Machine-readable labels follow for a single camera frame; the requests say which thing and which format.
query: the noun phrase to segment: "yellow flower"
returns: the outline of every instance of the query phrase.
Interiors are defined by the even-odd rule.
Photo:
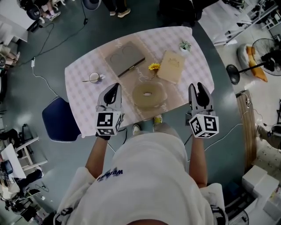
[[[160,69],[160,64],[152,63],[148,68],[149,68],[149,70]]]

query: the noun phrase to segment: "checkered tablecloth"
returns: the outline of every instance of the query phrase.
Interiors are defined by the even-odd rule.
[[[200,47],[192,36],[191,28],[183,26],[164,27],[131,35],[143,42],[146,49],[153,55],[155,62],[161,63],[166,50],[185,56],[185,66],[181,80],[177,84],[177,89],[184,104],[188,103],[188,87],[191,83],[201,82],[212,93],[214,90],[212,75]],[[182,40],[187,40],[191,43],[190,53],[180,51],[179,43]],[[122,43],[122,38],[113,40],[113,42],[118,46]],[[100,84],[82,82],[83,80],[88,80],[92,72],[105,74],[106,78]],[[107,76],[107,74],[112,74],[112,70],[106,64],[99,47],[65,68],[68,101],[82,137],[95,135],[96,133],[94,116],[99,94],[109,85],[119,82],[117,76]],[[122,98],[122,107],[125,117],[121,126],[139,122],[139,115],[135,110],[132,110],[134,105],[131,99]]]

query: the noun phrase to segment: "yellow pillow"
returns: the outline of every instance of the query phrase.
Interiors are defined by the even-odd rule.
[[[254,58],[253,58],[253,55],[252,55],[252,51],[255,53],[255,49],[254,47],[246,47],[246,51],[247,51],[247,55],[248,55],[248,58],[249,58],[249,66],[255,66],[257,65]],[[260,68],[260,67],[256,67],[256,68],[253,68],[251,69],[251,72],[253,73],[253,75],[255,77],[258,77],[260,79],[262,79],[264,82],[267,82],[267,77],[264,73],[264,71]]]

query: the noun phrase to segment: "navy blue seat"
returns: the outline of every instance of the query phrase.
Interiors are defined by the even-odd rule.
[[[48,136],[55,142],[74,142],[81,134],[68,102],[56,97],[43,110],[42,118]]]

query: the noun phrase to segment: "book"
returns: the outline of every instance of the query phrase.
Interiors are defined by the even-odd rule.
[[[166,51],[157,76],[172,83],[180,81],[185,57],[172,51]]]

